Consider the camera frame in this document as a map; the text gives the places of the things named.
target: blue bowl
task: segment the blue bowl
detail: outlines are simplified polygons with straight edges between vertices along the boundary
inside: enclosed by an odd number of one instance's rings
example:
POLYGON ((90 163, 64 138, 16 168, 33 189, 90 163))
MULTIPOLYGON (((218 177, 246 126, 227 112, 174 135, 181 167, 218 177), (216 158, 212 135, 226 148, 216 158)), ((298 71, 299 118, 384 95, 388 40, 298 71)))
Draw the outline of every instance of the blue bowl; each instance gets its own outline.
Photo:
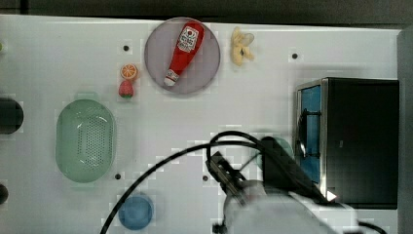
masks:
POLYGON ((146 227, 153 215, 152 201, 143 195, 128 198, 119 210, 119 219, 130 230, 140 230, 146 227))

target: green basket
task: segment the green basket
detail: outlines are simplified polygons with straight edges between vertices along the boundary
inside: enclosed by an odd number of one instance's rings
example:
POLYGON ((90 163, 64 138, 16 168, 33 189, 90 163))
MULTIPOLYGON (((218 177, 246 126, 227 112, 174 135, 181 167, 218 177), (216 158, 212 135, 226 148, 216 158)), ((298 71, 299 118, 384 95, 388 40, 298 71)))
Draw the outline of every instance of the green basket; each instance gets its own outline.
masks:
POLYGON ((104 105, 92 99, 71 102, 58 116, 56 132, 56 162, 66 177, 87 183, 109 170, 116 124, 104 105))

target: gray plate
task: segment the gray plate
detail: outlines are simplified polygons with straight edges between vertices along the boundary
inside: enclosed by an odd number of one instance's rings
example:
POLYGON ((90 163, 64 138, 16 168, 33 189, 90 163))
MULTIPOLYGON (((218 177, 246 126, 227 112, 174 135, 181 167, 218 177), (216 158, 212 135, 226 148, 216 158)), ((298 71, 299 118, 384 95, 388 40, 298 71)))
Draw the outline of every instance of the gray plate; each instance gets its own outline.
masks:
POLYGON ((201 48, 182 72, 174 86, 164 84, 172 60, 176 40, 190 18, 169 19, 149 36, 145 46, 145 64, 152 79, 162 88, 177 94, 190 94, 205 88, 218 71, 220 51, 218 41, 204 24, 205 35, 201 48))

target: white surface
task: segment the white surface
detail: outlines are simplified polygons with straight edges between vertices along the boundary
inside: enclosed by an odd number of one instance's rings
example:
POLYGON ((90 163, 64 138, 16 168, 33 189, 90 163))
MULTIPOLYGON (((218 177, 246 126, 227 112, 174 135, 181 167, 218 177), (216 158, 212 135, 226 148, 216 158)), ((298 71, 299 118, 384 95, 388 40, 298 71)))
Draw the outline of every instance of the white surface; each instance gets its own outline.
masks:
MULTIPOLYGON (((120 195, 151 165, 178 149, 225 130, 284 137, 291 142, 294 88, 325 76, 396 78, 398 30, 240 25, 253 33, 256 59, 230 63, 234 24, 208 23, 221 46, 211 86, 176 97, 157 87, 145 70, 136 95, 117 95, 124 63, 143 64, 146 38, 159 21, 0 16, 0 93, 22 103, 19 133, 0 136, 0 181, 10 197, 0 206, 0 233, 98 233, 120 195), (124 52, 122 47, 129 45, 124 52), (291 54, 297 53, 293 60, 291 54), (70 182, 55 161, 56 119, 79 91, 95 91, 118 124, 116 161, 94 186, 70 182), (121 173, 121 180, 114 179, 121 173)), ((222 149, 236 164, 250 151, 222 149)), ((208 175, 203 152, 165 166, 140 190, 156 206, 142 233, 209 233, 221 218, 225 196, 208 175)), ((254 165, 245 176, 259 178, 254 165)), ((397 231, 396 211, 359 216, 397 231)), ((110 233, 129 233, 119 222, 110 233)))

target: red ketchup bottle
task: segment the red ketchup bottle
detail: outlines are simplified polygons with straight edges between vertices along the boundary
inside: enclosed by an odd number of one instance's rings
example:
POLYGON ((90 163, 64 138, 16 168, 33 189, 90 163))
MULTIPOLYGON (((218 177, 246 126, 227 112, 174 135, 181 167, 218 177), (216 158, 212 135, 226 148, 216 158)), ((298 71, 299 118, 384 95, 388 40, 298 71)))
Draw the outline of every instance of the red ketchup bottle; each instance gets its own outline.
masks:
POLYGON ((175 84, 182 71, 185 70, 198 49, 200 49, 203 39, 204 28, 199 22, 191 20, 183 26, 164 80, 167 86, 175 84))

